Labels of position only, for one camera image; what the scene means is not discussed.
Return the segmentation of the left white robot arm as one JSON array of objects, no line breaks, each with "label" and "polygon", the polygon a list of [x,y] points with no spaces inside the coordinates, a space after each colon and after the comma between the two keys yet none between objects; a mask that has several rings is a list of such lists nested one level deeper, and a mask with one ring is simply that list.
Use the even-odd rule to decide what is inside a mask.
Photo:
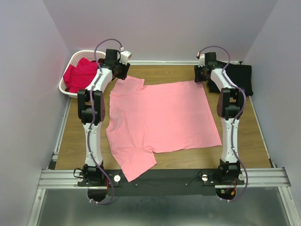
[{"label": "left white robot arm", "polygon": [[103,63],[97,63],[96,74],[91,83],[77,93],[78,117],[83,124],[86,139],[86,159],[82,169],[83,182],[93,186],[113,186],[103,169],[101,153],[101,126],[105,118],[103,92],[115,78],[124,80],[130,67],[132,53],[120,47],[107,49]]}]

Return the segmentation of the light pink t shirt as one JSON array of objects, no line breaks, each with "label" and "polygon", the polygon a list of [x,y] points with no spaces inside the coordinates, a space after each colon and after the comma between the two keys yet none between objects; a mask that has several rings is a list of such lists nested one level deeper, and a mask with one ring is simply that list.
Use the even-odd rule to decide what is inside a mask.
[{"label": "light pink t shirt", "polygon": [[118,80],[110,92],[109,115],[111,153],[128,182],[156,165],[156,153],[222,144],[201,83]]}]

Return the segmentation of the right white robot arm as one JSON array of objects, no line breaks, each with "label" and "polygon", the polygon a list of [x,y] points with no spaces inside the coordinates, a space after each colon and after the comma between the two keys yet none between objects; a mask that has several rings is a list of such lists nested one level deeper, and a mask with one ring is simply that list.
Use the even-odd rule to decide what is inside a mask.
[{"label": "right white robot arm", "polygon": [[245,92],[227,75],[226,66],[216,59],[215,52],[197,53],[195,82],[213,81],[220,91],[217,114],[222,123],[222,155],[212,178],[225,185],[239,178],[241,160],[238,156],[238,125],[246,105]]}]

